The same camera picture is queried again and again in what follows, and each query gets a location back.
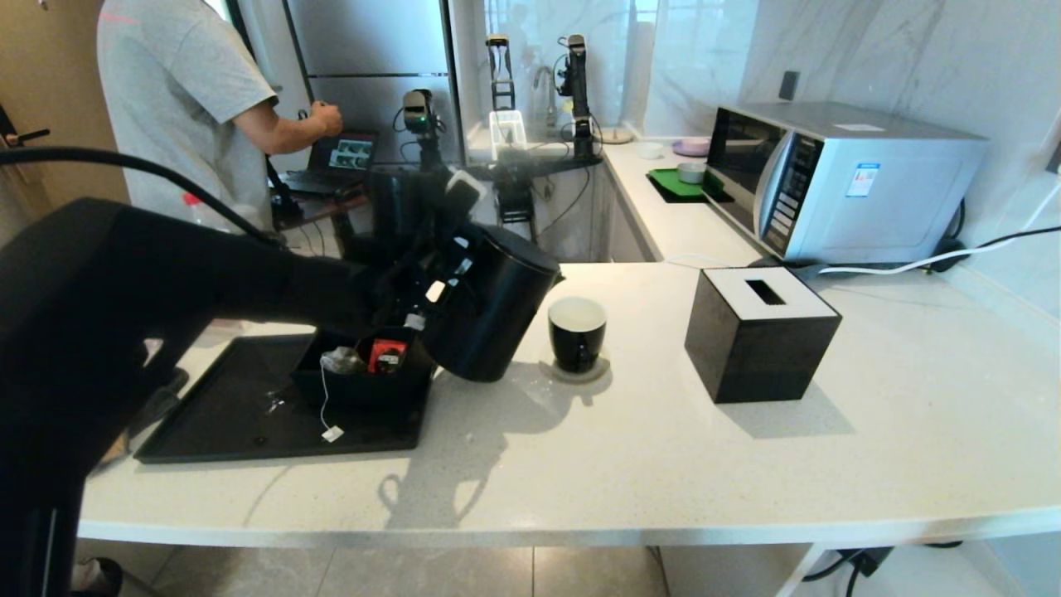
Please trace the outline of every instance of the small bowl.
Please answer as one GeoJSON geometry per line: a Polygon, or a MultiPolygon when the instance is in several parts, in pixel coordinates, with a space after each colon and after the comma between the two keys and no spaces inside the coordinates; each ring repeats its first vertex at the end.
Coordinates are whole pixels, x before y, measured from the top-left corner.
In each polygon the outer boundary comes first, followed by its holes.
{"type": "Polygon", "coordinates": [[[641,159],[659,159],[663,157],[663,145],[660,143],[638,143],[638,157],[641,159]]]}
{"type": "Polygon", "coordinates": [[[681,148],[686,153],[706,154],[711,146],[709,137],[685,137],[681,140],[681,148]]]}
{"type": "Polygon", "coordinates": [[[707,163],[698,161],[682,161],[678,164],[678,179],[691,185],[699,185],[703,181],[703,173],[708,170],[707,163]]]}

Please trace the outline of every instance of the door handle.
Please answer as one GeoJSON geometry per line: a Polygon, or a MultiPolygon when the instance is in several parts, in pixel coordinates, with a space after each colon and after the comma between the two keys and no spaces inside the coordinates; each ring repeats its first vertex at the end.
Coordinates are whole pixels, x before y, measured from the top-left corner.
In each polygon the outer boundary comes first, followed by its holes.
{"type": "Polygon", "coordinates": [[[33,139],[39,139],[40,137],[47,137],[51,135],[50,128],[41,128],[40,130],[34,130],[33,133],[27,133],[24,135],[17,135],[15,133],[8,133],[3,136],[4,142],[8,147],[20,147],[25,141],[32,141],[33,139]]]}

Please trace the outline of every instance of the gray t-shirt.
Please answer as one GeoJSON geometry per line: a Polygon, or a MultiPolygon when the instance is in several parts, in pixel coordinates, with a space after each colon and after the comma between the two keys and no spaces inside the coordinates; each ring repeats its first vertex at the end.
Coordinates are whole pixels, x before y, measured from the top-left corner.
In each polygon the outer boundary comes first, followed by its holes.
{"type": "MultiPolygon", "coordinates": [[[[265,157],[232,118],[276,93],[236,30],[202,0],[106,0],[97,33],[119,151],[253,206],[267,225],[265,157]]],[[[191,220],[164,178],[126,169],[125,180],[133,205],[191,220]]]]}

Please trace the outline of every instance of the stainless steel refrigerator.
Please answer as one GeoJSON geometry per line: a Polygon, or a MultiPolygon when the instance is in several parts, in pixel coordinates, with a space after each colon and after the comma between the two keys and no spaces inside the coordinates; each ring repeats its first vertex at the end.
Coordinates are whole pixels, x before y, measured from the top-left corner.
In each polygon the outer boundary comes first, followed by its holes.
{"type": "MultiPolygon", "coordinates": [[[[377,163],[419,162],[413,135],[392,127],[402,95],[418,88],[431,90],[447,126],[442,159],[463,161],[445,0],[284,0],[284,7],[311,100],[338,105],[348,128],[379,130],[377,163]]],[[[404,128],[400,117],[397,127],[404,128]]]]}

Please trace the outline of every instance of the sticker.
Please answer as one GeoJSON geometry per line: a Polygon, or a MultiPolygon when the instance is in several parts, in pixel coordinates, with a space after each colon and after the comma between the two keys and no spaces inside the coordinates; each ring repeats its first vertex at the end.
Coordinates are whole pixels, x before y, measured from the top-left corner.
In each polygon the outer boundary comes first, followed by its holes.
{"type": "Polygon", "coordinates": [[[845,130],[854,130],[856,133],[884,133],[884,128],[873,126],[872,124],[833,124],[833,126],[843,128],[845,130]]]}
{"type": "Polygon", "coordinates": [[[851,179],[851,186],[848,187],[848,196],[869,196],[869,189],[873,186],[873,180],[880,171],[880,163],[859,163],[855,168],[855,177],[851,179]]]}

